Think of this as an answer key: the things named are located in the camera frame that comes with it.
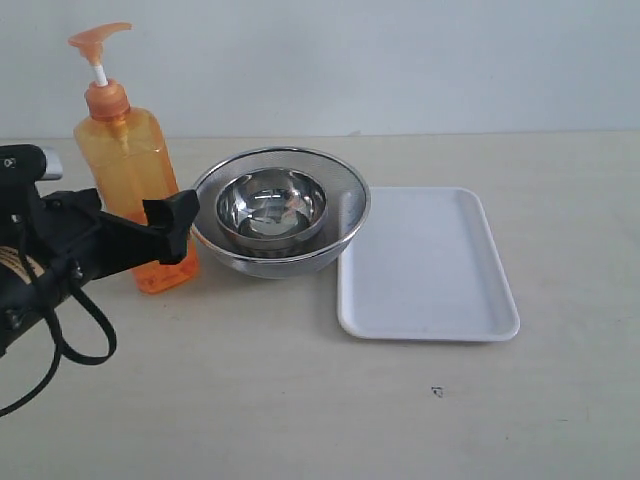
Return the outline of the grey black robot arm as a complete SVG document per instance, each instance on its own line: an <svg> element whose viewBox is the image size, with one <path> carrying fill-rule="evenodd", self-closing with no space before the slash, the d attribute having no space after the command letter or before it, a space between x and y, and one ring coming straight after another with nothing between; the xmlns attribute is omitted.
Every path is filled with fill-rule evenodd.
<svg viewBox="0 0 640 480"><path fill-rule="evenodd" d="M20 221L12 207L23 206ZM186 256L198 196L184 190L146 200L141 225L103 210L94 188L41 197L29 187L1 209L1 347L39 322L74 288L148 263L175 265Z"/></svg>

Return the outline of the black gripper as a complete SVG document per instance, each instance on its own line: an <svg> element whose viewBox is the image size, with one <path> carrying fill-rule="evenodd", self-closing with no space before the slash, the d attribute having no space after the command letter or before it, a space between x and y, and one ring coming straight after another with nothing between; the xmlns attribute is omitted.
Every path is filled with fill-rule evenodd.
<svg viewBox="0 0 640 480"><path fill-rule="evenodd" d="M32 190L29 211L1 227L1 318L38 320L56 308L70 285L111 276L150 262L180 263L200 204L192 189L145 200L147 223L102 212L94 188L58 191L41 198Z"/></svg>

